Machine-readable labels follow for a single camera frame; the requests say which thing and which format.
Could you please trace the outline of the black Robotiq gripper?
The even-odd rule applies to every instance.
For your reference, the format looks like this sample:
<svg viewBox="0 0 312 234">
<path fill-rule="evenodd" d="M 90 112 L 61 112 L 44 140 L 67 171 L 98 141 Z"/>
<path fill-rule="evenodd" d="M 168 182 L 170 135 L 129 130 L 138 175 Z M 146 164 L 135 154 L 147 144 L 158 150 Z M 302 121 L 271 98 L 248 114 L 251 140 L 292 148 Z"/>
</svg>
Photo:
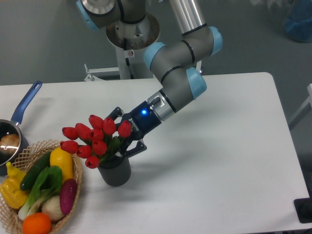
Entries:
<svg viewBox="0 0 312 234">
<path fill-rule="evenodd" d="M 107 117 L 111 118 L 115 124 L 121 124 L 126 120 L 133 126 L 129 140 L 122 143 L 119 149 L 119 153 L 124 157 L 133 157 L 147 150 L 142 138 L 161 124 L 146 101 L 126 114 L 120 107 L 116 107 Z M 128 150 L 133 141 L 136 143 L 135 147 Z"/>
</svg>

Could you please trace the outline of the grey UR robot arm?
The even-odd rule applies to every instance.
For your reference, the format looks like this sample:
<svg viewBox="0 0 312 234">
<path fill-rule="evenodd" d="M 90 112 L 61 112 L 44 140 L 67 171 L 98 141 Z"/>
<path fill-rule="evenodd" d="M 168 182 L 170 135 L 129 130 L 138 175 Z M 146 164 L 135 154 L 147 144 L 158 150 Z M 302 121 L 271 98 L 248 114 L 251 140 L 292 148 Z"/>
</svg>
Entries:
<svg viewBox="0 0 312 234">
<path fill-rule="evenodd" d="M 222 48 L 222 36 L 206 24 L 195 0 L 170 1 L 182 33 L 182 41 L 171 46 L 158 41 L 158 21 L 143 0 L 79 0 L 76 5 L 91 29 L 105 28 L 121 79 L 157 78 L 162 85 L 131 112 L 111 113 L 132 124 L 119 154 L 134 156 L 146 150 L 142 139 L 147 133 L 205 92 L 206 82 L 195 65 Z"/>
</svg>

